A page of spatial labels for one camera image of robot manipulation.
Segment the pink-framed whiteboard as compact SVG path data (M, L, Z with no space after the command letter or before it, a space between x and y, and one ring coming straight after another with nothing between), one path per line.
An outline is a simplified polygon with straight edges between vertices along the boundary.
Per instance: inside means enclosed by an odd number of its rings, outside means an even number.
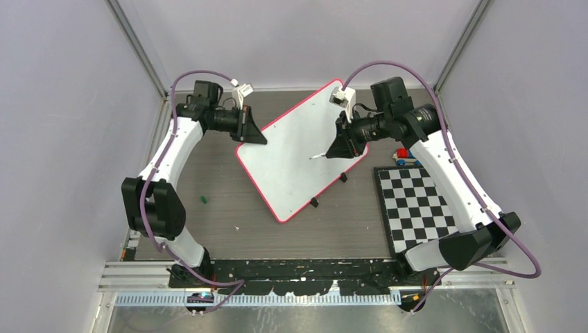
M335 78L261 130L268 143L239 144L236 157L279 223L286 223L368 155L310 160L336 137L341 109L329 102Z

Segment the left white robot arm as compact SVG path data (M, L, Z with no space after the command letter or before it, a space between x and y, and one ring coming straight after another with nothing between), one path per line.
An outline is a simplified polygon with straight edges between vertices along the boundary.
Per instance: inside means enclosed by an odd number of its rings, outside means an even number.
M252 108L244 98L252 93L250 84L232 82L234 105L220 104L223 88L197 80L184 103L178 103L168 128L168 138L135 178L121 185L123 204L131 230L154 237L159 246L169 249L188 267L186 278L196 287L207 286L213 273L207 249L186 227L187 213L175 188L187 159L208 131L228 133L241 143L266 145L267 139L254 122Z

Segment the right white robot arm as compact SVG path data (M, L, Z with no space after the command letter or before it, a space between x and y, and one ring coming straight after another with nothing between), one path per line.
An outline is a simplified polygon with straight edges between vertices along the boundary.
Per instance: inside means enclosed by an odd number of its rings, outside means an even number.
M370 89L377 111L365 117L353 110L353 89L337 87L330 94L330 103L343 111L335 121L336 136L326 157L352 159L362 155L369 142L387 138L401 142L429 173L457 227L453 234L409 246L398 254L398 280L415 284L427 269L450 266L462 271L497 253L508 242L500 225L516 232L521 221L515 212L504 213L489 198L484 205L478 202L473 190L479 196L484 195L483 190L467 167L456 168L460 154L447 148L451 134L442 131L435 107L415 107L400 77L380 81Z

